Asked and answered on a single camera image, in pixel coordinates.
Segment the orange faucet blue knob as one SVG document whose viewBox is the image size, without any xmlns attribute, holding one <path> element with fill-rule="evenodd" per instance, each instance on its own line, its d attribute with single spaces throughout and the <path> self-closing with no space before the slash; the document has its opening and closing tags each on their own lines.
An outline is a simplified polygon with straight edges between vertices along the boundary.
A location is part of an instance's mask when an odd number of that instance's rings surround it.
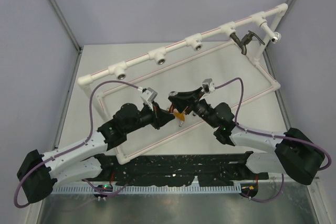
<svg viewBox="0 0 336 224">
<path fill-rule="evenodd" d="M 179 120 L 179 127 L 181 127 L 185 122 L 185 114 L 184 112 L 180 113 L 178 111 L 174 111 L 174 116 Z"/>
</svg>

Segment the white PVC pipe frame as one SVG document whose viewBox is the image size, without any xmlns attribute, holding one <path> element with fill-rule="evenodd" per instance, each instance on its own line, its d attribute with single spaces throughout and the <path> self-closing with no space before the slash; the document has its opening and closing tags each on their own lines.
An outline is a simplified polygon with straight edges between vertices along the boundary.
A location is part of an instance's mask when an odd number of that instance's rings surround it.
<svg viewBox="0 0 336 224">
<path fill-rule="evenodd" d="M 252 40 L 246 55 L 227 37 L 227 26 L 213 30 L 219 38 L 215 42 L 207 41 L 209 33 L 202 34 L 203 46 L 199 51 L 185 41 L 84 46 L 62 145 L 86 137 L 90 125 L 101 126 L 127 102 L 141 106 L 135 86 L 155 90 L 156 102 L 167 109 L 171 91 L 195 90 L 207 78 L 212 78 L 218 88 L 207 97 L 212 106 L 227 103 L 238 113 L 239 123 L 256 130 L 284 131 L 275 96 L 280 83 L 268 72 L 262 56 L 271 41 L 260 25 L 267 22 L 275 31 L 285 10 L 286 6 L 280 5 L 229 24 L 243 33 L 253 30 L 263 37 L 265 45 Z"/>
</svg>

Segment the brown faucet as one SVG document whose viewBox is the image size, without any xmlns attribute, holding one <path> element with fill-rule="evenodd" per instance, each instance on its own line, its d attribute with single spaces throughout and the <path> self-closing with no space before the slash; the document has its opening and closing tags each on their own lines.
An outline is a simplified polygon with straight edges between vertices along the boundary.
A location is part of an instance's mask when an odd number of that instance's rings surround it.
<svg viewBox="0 0 336 224">
<path fill-rule="evenodd" d="M 174 108 L 173 106 L 171 106 L 170 108 L 169 108 L 169 110 L 168 110 L 170 113 L 172 113 L 172 114 L 174 114 L 174 113 L 176 113 L 177 112 L 177 109 L 176 108 Z"/>
</svg>

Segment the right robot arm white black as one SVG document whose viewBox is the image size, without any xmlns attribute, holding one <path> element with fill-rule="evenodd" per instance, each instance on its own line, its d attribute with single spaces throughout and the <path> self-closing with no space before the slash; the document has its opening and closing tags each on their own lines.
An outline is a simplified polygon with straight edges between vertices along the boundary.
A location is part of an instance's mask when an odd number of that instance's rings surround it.
<svg viewBox="0 0 336 224">
<path fill-rule="evenodd" d="M 326 151 L 313 144 L 300 130 L 290 128 L 284 133 L 276 133 L 243 126 L 236 121 L 228 104 L 222 102 L 213 108 L 204 99 L 204 94 L 202 88 L 189 92 L 172 91 L 168 99 L 180 113 L 193 112 L 214 128 L 214 136 L 220 143 L 260 151 L 250 154 L 238 165 L 240 177 L 249 179 L 256 173 L 280 173 L 300 184 L 310 185 L 318 171 L 330 166 L 331 158 Z"/>
</svg>

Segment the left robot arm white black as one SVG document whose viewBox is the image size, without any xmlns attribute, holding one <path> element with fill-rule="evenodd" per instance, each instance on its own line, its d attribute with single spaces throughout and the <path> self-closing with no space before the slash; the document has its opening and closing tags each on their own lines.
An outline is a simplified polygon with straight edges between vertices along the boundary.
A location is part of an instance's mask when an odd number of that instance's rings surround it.
<svg viewBox="0 0 336 224">
<path fill-rule="evenodd" d="M 18 208 L 19 190 L 23 190 L 29 204 L 48 197 L 53 189 L 86 178 L 97 177 L 101 181 L 112 175 L 111 166 L 100 162 L 104 152 L 127 140 L 127 135 L 148 125 L 158 130 L 174 120 L 174 115 L 154 102 L 138 110 L 133 103 L 126 103 L 112 119 L 97 130 L 91 129 L 88 137 L 67 147 L 40 153 L 30 151 L 22 162 L 17 178 L 14 204 Z"/>
</svg>

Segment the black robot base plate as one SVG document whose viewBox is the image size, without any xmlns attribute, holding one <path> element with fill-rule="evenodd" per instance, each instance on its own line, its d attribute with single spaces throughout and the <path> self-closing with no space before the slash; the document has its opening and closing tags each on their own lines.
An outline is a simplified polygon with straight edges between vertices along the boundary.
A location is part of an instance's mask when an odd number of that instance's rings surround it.
<svg viewBox="0 0 336 224">
<path fill-rule="evenodd" d="M 240 180 L 266 180 L 267 173 L 253 173 L 247 166 L 251 152 L 211 155 L 141 155 L 126 164 L 115 156 L 103 158 L 102 172 L 93 182 L 114 182 L 118 186 L 228 186 Z"/>
</svg>

